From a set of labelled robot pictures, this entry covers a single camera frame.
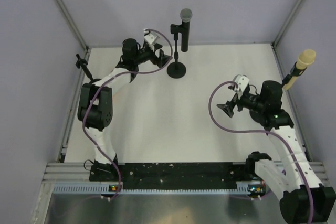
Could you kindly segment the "beige microphone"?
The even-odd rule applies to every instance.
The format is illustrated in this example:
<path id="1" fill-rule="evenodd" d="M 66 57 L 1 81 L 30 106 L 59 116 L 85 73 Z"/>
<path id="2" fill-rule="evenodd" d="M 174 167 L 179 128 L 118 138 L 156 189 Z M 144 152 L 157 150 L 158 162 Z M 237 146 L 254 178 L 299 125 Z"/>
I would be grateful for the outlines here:
<path id="1" fill-rule="evenodd" d="M 313 49 L 306 49 L 300 55 L 289 74 L 282 81 L 282 88 L 289 90 L 296 80 L 305 72 L 305 70 L 314 63 L 316 52 Z"/>

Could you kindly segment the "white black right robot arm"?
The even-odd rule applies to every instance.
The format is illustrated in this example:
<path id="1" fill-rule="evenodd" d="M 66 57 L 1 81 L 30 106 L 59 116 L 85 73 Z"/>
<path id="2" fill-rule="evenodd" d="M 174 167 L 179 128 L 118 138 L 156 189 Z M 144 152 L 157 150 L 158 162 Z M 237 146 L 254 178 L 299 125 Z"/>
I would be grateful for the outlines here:
<path id="1" fill-rule="evenodd" d="M 279 200 L 280 212 L 286 223 L 316 223 L 328 221 L 335 204 L 335 190 L 325 186 L 313 171 L 300 144 L 290 115 L 282 108 L 282 85 L 267 80 L 259 94 L 250 92 L 249 79 L 237 75 L 227 81 L 234 96 L 217 107 L 230 118 L 234 109 L 249 111 L 251 118 L 262 126 L 261 130 L 240 130 L 240 134 L 262 133 L 274 145 L 283 171 L 266 153 L 251 153 L 245 165 L 245 174 L 256 180 L 261 178 Z"/>

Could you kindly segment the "black microphone silver grille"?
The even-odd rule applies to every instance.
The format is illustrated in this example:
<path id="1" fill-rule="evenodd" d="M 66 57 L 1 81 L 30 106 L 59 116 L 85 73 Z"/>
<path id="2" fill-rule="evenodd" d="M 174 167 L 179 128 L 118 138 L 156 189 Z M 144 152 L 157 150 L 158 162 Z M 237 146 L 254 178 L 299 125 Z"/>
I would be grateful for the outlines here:
<path id="1" fill-rule="evenodd" d="M 184 8 L 180 12 L 181 18 L 181 51 L 187 52 L 189 45 L 189 36 L 190 36 L 190 21 L 193 17 L 193 13 L 189 8 Z"/>

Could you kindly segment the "black microphone stand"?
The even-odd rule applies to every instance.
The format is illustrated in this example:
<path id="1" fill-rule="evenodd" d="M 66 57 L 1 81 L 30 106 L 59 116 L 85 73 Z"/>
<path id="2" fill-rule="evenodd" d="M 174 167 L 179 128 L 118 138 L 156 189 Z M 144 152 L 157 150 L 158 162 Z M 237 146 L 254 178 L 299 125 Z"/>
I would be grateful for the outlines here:
<path id="1" fill-rule="evenodd" d="M 83 70 L 85 76 L 90 80 L 89 83 L 94 83 L 94 82 L 97 82 L 97 81 L 100 80 L 99 78 L 94 78 L 93 77 L 92 73 L 90 72 L 90 70 L 87 67 L 87 65 L 88 65 L 87 60 L 81 58 L 79 54 L 76 54 L 76 58 L 77 58 L 77 61 L 75 63 L 75 66 L 77 67 L 77 69 L 82 69 Z"/>
<path id="2" fill-rule="evenodd" d="M 173 79 L 179 79 L 185 76 L 186 66 L 179 62 L 179 53 L 178 53 L 178 40 L 179 33 L 183 34 L 184 28 L 183 25 L 172 24 L 170 26 L 170 32 L 173 35 L 174 39 L 174 61 L 171 62 L 167 67 L 167 74 Z"/>
<path id="3" fill-rule="evenodd" d="M 261 87 L 259 101 L 263 105 L 260 111 L 250 110 L 251 118 L 266 131 L 279 129 L 281 126 L 294 127 L 290 115 L 282 108 L 282 83 L 266 80 Z"/>

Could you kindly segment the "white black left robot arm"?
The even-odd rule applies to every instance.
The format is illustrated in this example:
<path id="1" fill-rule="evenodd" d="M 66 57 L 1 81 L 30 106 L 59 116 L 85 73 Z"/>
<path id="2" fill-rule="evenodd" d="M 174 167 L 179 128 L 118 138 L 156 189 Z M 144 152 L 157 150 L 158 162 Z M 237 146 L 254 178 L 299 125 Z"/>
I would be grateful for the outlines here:
<path id="1" fill-rule="evenodd" d="M 81 87 L 78 120 L 82 122 L 85 136 L 93 144 L 95 159 L 92 172 L 100 171 L 107 180 L 119 174 L 117 154 L 108 139 L 108 127 L 113 117 L 113 96 L 125 85 L 135 80 L 139 65 L 151 62 L 162 69 L 172 59 L 164 54 L 155 33 L 144 36 L 142 46 L 132 38 L 122 43 L 122 55 L 110 74 L 94 79 Z"/>

